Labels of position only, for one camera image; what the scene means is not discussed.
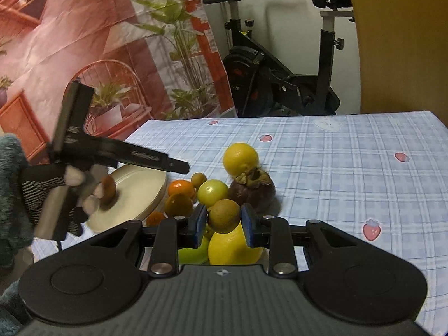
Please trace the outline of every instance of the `table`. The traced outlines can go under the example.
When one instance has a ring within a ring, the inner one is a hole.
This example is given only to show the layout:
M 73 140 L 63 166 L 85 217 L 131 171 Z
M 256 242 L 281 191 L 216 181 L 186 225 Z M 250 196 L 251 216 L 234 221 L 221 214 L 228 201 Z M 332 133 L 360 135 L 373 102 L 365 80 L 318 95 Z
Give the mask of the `table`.
M 377 221 L 381 232 L 371 243 L 412 262 L 428 281 L 417 321 L 432 334 L 448 331 L 448 129 L 431 112 L 151 120 L 127 141 L 188 161 L 190 175 L 228 184 L 225 149 L 250 144 L 276 185 L 280 216 L 294 225 L 321 219 L 365 241 L 364 225 Z M 170 173 L 169 180 L 190 175 Z M 90 236 L 87 229 L 63 246 Z M 33 250 L 39 258 L 55 246 L 38 240 Z M 296 255 L 306 269 L 302 249 Z

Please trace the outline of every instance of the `green fruit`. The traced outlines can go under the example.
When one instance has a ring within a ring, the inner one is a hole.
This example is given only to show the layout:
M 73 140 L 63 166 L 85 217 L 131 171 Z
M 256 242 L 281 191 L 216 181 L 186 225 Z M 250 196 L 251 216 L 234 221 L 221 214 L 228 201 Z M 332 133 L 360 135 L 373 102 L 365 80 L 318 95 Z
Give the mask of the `green fruit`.
M 223 199 L 216 202 L 207 217 L 207 224 L 219 234 L 228 234 L 236 229 L 241 220 L 238 204 L 232 200 Z
M 194 173 L 191 176 L 191 183 L 193 183 L 193 186 L 196 189 L 198 189 L 206 181 L 207 181 L 207 177 L 203 173 Z
M 213 236 L 214 231 L 210 228 L 210 226 L 208 224 L 205 225 L 205 231 L 204 231 L 204 237 L 206 237 L 207 239 L 211 239 L 211 237 Z
M 199 203 L 210 208 L 219 200 L 228 198 L 227 184 L 217 179 L 210 179 L 199 187 L 197 196 Z
M 203 264 L 208 259 L 209 240 L 204 236 L 201 246 L 197 249 L 183 248 L 179 249 L 179 265 L 183 264 Z

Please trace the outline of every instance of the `potted plant print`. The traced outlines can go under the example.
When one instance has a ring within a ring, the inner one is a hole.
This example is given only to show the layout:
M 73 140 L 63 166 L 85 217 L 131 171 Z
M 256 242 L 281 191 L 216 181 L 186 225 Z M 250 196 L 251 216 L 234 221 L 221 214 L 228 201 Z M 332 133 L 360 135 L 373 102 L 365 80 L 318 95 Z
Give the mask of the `potted plant print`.
M 86 119 L 86 131 L 91 135 L 103 132 L 122 121 L 122 100 L 132 87 L 116 82 L 99 84 L 95 87 Z
M 8 77 L 0 77 L 0 108 L 2 108 L 8 100 L 8 95 L 6 91 L 12 85 L 13 82 Z
M 136 0 L 147 8 L 148 23 L 137 24 L 162 36 L 171 48 L 169 56 L 173 62 L 179 62 L 182 69 L 176 75 L 183 78 L 190 89 L 175 88 L 170 94 L 173 109 L 166 113 L 166 119 L 193 119 L 212 114 L 218 100 L 214 84 L 207 76 L 201 53 L 197 49 L 197 37 L 202 32 L 191 27 L 193 17 L 185 8 L 184 0 Z
M 9 42 L 10 40 L 5 40 L 3 37 L 0 37 L 0 55 L 6 55 L 4 46 Z

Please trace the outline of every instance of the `yellow wood panel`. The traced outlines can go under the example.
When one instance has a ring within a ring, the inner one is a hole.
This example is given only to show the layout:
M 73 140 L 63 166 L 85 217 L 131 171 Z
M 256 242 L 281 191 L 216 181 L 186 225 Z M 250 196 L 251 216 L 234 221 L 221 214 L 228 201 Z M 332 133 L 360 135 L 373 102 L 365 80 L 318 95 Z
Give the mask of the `yellow wood panel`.
M 352 0 L 361 112 L 430 110 L 448 125 L 448 0 Z

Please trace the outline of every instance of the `round plate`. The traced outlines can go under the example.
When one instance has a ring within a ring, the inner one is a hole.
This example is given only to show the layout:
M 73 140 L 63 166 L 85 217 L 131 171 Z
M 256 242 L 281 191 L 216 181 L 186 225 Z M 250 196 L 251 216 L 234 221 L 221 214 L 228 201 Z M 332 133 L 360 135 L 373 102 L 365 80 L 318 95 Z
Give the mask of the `round plate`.
M 116 198 L 101 206 L 86 222 L 95 232 L 103 232 L 128 220 L 144 220 L 162 200 L 167 185 L 164 171 L 124 165 L 111 174 Z

